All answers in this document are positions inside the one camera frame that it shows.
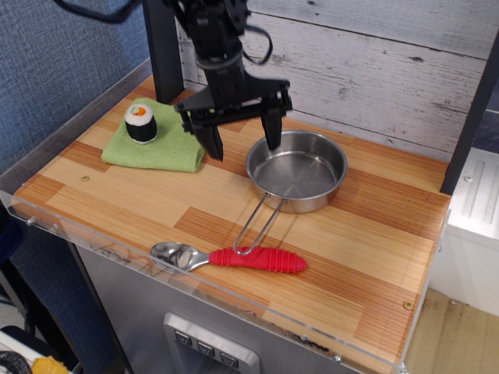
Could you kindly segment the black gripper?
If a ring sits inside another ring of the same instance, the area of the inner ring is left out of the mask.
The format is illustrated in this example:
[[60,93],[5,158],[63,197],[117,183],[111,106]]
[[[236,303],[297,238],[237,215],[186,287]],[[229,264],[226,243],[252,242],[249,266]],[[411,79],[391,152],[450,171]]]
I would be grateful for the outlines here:
[[292,109],[289,81],[257,78],[244,68],[242,60],[228,66],[211,66],[205,71],[207,87],[175,105],[186,132],[194,132],[198,143],[218,161],[224,157],[217,125],[260,117],[267,147],[281,144],[282,117]]

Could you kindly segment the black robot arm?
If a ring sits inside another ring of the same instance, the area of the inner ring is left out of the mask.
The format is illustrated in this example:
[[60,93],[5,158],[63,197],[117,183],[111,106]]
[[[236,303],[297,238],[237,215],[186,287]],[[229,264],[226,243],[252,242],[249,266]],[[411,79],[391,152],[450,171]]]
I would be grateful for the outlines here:
[[249,25],[244,1],[172,1],[181,27],[193,42],[196,64],[204,71],[207,88],[175,105],[182,127],[194,135],[207,153],[223,158],[219,125],[259,117],[267,146],[281,143],[282,118],[292,110],[289,82],[251,76],[244,67],[240,37],[246,31],[267,36]]

